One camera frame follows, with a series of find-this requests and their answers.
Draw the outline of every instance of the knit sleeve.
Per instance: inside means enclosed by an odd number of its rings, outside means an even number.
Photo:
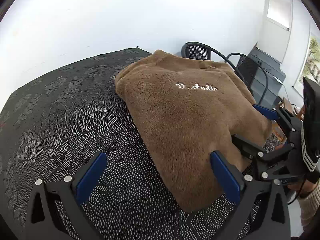
[[[320,206],[320,183],[306,198],[298,198],[301,207],[301,224],[303,229],[310,223]]]

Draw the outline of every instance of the fleece blanket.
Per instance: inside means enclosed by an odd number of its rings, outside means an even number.
[[[249,160],[231,135],[263,146],[271,133],[271,122],[253,108],[254,98],[226,63],[157,50],[123,69],[115,84],[164,184],[186,212],[223,193],[210,166],[212,151],[243,171]]]

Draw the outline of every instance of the black cabinet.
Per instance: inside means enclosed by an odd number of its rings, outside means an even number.
[[[283,82],[285,79],[285,74],[280,70],[280,62],[258,48],[254,48],[248,56],[255,62],[257,62],[267,73],[268,90],[263,98],[261,105],[268,108],[273,108],[275,106],[274,102],[282,86],[282,84],[280,84],[273,76],[278,78],[281,82]],[[259,102],[265,87],[266,77],[262,70],[258,69],[251,85],[253,97],[256,102]]]

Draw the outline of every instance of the door window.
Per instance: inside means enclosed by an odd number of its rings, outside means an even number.
[[[290,29],[291,2],[292,0],[269,0],[267,17]]]

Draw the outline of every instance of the blue gripper pad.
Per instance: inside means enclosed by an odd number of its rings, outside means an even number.
[[[99,155],[95,157],[95,160],[89,166],[84,176],[80,178],[80,181],[76,185],[75,199],[79,205],[82,205],[84,202],[86,202],[89,199],[89,196],[92,190],[97,185],[98,180],[103,174],[106,166],[107,166],[106,154],[99,153]]]
[[[223,188],[226,197],[238,205],[240,203],[241,191],[244,188],[241,172],[235,166],[228,163],[219,151],[214,151],[210,154],[210,163],[213,173]]]
[[[278,114],[275,110],[266,108],[264,106],[260,106],[257,104],[252,105],[256,110],[258,110],[261,114],[263,114],[266,118],[268,118],[269,120],[277,120]]]

